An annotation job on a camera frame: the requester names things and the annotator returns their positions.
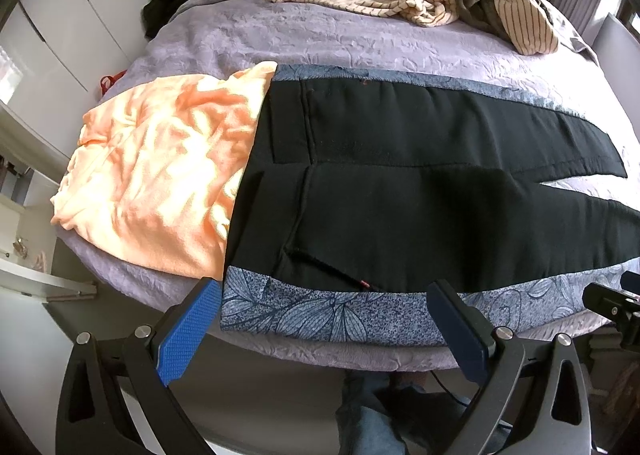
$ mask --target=blue rubber pad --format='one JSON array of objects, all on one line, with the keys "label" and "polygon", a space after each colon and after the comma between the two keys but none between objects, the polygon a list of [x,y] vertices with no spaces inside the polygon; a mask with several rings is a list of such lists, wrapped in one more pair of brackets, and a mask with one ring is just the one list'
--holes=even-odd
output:
[{"label": "blue rubber pad", "polygon": [[221,303],[222,289],[212,279],[159,346],[157,369],[165,386],[182,377]]}]

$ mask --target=red strap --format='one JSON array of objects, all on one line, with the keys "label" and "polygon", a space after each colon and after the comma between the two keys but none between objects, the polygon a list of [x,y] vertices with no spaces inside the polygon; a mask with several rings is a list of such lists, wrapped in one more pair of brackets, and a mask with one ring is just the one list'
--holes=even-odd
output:
[{"label": "red strap", "polygon": [[102,89],[102,95],[105,95],[107,91],[126,73],[126,70],[117,73],[115,76],[104,76],[100,80],[100,88]]}]

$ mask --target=textured bedspread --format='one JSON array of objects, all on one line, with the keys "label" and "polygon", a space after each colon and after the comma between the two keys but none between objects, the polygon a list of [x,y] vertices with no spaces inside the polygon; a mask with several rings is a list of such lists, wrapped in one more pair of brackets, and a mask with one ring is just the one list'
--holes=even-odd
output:
[{"label": "textured bedspread", "polygon": [[[279,64],[423,72],[516,88],[548,99],[607,132],[628,174],[627,179],[590,176],[555,181],[551,185],[616,199],[640,210],[640,144],[597,65],[563,47],[547,56],[521,56],[508,43],[462,22],[425,29],[402,19],[370,18],[311,4],[191,0],[159,32],[108,96],[158,76],[204,73],[224,78],[235,70],[266,60]],[[100,279],[152,307],[164,310],[180,301],[193,286],[194,281],[188,278],[116,261],[75,233],[60,232]],[[639,265],[632,261],[624,268],[637,271]],[[609,272],[593,274],[595,281],[615,285],[622,270],[623,266],[616,266]],[[520,307],[502,294],[482,296],[486,298],[483,305],[490,310],[491,319],[501,323],[512,323],[512,315],[519,313],[518,328],[526,330],[541,325],[526,323],[534,318],[527,310],[527,301],[554,295],[558,311],[552,311],[552,319],[564,321],[531,332],[534,337],[552,336],[560,329],[587,333],[604,321],[580,312],[579,289],[572,285],[570,276],[564,278],[564,283],[545,281],[527,291],[529,295],[516,291],[517,298],[524,302]],[[371,370],[453,366],[447,349],[305,342],[243,332],[221,333],[218,326],[211,332],[271,356],[319,365]]]}]

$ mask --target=window frame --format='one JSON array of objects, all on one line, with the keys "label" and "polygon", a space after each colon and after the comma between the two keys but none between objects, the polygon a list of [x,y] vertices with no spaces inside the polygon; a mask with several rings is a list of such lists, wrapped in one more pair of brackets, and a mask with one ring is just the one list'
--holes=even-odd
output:
[{"label": "window frame", "polygon": [[636,15],[640,16],[640,12],[631,5],[629,0],[623,0],[620,10],[618,11],[618,19],[622,22],[622,25],[624,25],[626,29],[640,42],[640,32],[631,25],[631,22]]}]

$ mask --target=window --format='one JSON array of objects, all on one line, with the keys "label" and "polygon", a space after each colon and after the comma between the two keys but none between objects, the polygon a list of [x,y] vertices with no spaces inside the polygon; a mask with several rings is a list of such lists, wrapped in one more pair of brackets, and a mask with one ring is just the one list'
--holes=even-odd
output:
[{"label": "window", "polygon": [[14,95],[21,79],[22,72],[0,47],[0,101],[9,104],[9,99]]},{"label": "window", "polygon": [[622,7],[618,12],[618,19],[640,41],[640,16],[629,0],[622,2]]}]

